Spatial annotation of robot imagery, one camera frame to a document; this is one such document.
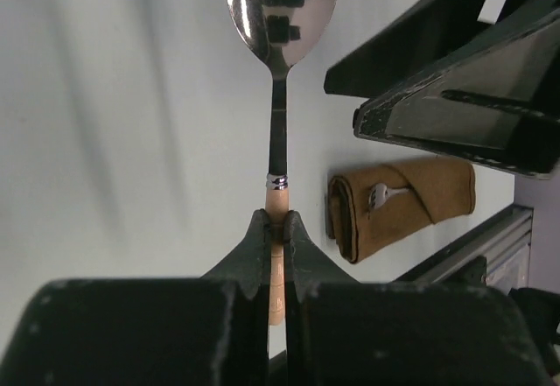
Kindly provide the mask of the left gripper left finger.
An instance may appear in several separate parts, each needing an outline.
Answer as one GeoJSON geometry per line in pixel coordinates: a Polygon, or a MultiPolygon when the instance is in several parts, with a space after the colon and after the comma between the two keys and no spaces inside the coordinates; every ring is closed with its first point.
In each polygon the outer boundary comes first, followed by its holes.
{"type": "Polygon", "coordinates": [[[1,360],[4,385],[265,385],[271,223],[202,277],[53,280],[1,360]]]}

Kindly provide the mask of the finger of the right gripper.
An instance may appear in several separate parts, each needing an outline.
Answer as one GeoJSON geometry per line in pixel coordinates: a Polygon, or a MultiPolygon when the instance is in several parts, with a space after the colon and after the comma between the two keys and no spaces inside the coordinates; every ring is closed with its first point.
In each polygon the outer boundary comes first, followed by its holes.
{"type": "Polygon", "coordinates": [[[422,71],[357,111],[355,136],[534,179],[559,168],[559,21],[422,71]]]}
{"type": "Polygon", "coordinates": [[[478,15],[485,0],[419,0],[328,69],[329,95],[377,97],[423,71],[459,62],[524,32],[556,0],[506,0],[494,25],[478,15]]]}

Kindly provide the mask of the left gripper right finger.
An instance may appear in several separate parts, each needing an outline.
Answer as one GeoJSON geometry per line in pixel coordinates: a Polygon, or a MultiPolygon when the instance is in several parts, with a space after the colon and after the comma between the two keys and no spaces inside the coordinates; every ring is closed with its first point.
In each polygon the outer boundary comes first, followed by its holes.
{"type": "Polygon", "coordinates": [[[486,286],[361,283],[284,223],[289,385],[548,385],[522,313],[486,286]]]}

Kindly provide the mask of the brown cloth napkin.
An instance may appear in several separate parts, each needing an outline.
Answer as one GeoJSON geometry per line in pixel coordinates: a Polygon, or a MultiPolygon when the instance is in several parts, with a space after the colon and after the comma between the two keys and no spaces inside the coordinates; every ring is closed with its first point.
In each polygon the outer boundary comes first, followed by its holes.
{"type": "Polygon", "coordinates": [[[423,228],[472,214],[475,184],[472,164],[434,156],[335,174],[327,188],[327,235],[357,264],[423,228]],[[410,191],[369,212],[368,195],[378,183],[410,191]]]}

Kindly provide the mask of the silver metal fork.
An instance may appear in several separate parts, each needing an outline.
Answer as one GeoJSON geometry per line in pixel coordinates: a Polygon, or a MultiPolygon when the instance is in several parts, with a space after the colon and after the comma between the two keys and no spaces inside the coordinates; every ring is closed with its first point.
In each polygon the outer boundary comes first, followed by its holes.
{"type": "Polygon", "coordinates": [[[387,186],[384,183],[375,184],[368,195],[367,199],[367,208],[368,211],[374,211],[379,209],[385,205],[385,203],[390,200],[392,197],[407,193],[410,191],[409,187],[400,187],[400,188],[392,188],[387,186]]]}

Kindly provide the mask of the spoon with wooden handle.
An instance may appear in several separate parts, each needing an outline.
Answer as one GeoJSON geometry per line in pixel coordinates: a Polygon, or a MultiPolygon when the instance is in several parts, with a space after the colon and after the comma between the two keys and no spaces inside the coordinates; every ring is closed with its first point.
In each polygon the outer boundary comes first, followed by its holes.
{"type": "Polygon", "coordinates": [[[286,314],[284,222],[289,213],[287,80],[290,70],[319,42],[337,0],[226,0],[246,47],[268,68],[271,79],[269,163],[265,211],[271,221],[269,324],[286,314]]]}

